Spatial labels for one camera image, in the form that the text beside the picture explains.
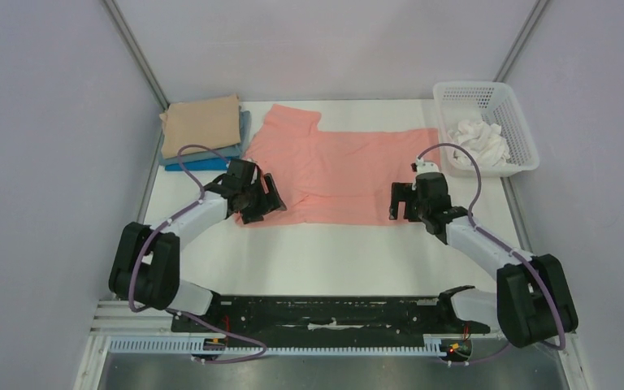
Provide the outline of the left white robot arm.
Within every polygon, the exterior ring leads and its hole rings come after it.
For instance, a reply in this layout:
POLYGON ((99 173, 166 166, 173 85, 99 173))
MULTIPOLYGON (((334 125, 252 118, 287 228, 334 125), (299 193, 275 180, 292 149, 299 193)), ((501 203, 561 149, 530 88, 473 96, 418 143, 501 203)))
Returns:
POLYGON ((233 215, 244 224, 259 223, 285 208, 273 175, 255 162, 235 158, 226 172, 199 184, 197 197, 161 223, 131 222, 123 228, 108 287, 135 312, 187 312, 202 331, 212 332, 223 319, 221 308, 212 303, 218 294, 181 278, 182 251, 233 215))

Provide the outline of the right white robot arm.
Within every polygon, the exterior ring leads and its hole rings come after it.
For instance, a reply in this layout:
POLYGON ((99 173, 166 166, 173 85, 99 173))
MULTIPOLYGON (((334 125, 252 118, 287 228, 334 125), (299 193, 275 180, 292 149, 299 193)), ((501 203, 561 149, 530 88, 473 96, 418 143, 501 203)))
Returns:
POLYGON ((412 183, 391 186, 389 218, 422 223, 434 236, 475 261, 496 282, 495 292, 473 286, 451 288, 439 295, 438 324, 456 332, 468 322, 502 331, 514 347, 548 343, 566 346, 566 334, 575 332, 579 317, 566 275, 558 258, 535 255, 504 242, 486 229, 472 210, 455 206, 445 176, 439 172, 416 175, 412 183))

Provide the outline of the salmon pink t shirt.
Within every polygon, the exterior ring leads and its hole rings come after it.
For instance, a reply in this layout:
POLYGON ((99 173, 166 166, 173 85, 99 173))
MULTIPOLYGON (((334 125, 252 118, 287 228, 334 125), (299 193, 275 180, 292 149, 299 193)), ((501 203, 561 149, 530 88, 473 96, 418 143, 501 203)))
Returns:
POLYGON ((300 223, 392 226, 391 185, 411 182, 418 155, 439 140, 435 128, 329 132, 317 111, 275 104, 244 153, 275 181, 287 209, 263 227, 300 223))

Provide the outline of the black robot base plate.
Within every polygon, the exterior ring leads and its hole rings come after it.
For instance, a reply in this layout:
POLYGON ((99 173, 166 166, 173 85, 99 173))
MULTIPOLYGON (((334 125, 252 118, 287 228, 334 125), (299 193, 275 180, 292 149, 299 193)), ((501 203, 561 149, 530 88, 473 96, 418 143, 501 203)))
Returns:
POLYGON ((436 296, 222 295, 202 318, 268 348, 417 346, 425 335, 491 331, 448 313, 436 296))

